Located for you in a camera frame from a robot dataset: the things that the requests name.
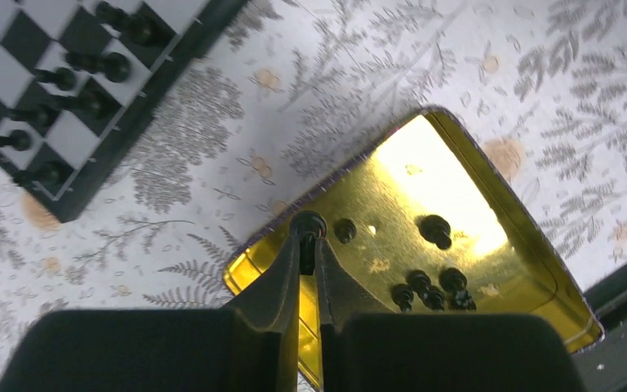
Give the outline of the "black white chess board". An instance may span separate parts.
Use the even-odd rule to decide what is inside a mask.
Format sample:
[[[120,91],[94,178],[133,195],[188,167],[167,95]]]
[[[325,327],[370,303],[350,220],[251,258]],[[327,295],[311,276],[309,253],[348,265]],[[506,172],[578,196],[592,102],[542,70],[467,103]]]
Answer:
[[[0,136],[23,129],[33,139],[26,151],[0,148],[0,168],[12,180],[17,171],[44,162],[68,166],[60,185],[17,185],[64,223],[79,217],[177,78],[244,8],[242,1],[106,1],[154,21],[157,41],[141,46],[95,16],[98,2],[0,1]],[[102,73],[77,71],[64,61],[69,51],[121,53],[131,62],[131,76],[116,83]],[[99,91],[109,112],[93,118],[48,103],[50,96],[82,91]]]

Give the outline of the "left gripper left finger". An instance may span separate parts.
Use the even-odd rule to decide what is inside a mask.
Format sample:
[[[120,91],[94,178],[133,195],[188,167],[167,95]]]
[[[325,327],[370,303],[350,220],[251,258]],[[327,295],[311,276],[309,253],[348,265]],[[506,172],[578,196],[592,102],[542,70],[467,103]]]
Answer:
[[[61,310],[25,334],[0,391],[294,391],[300,239],[217,309]]]

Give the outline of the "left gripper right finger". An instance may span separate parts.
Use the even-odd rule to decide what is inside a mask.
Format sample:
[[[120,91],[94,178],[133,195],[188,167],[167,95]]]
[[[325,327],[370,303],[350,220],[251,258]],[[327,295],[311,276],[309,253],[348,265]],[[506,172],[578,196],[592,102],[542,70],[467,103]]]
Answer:
[[[315,248],[323,391],[582,391],[561,338],[533,314],[399,314]]]

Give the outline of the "black chess pawn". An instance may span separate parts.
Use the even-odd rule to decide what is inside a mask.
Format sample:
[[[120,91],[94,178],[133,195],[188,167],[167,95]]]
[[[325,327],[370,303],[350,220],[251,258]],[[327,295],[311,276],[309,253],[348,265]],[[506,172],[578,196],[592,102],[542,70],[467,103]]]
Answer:
[[[297,212],[290,223],[290,234],[296,237],[300,274],[311,276],[316,265],[316,245],[327,234],[327,223],[313,211]]]

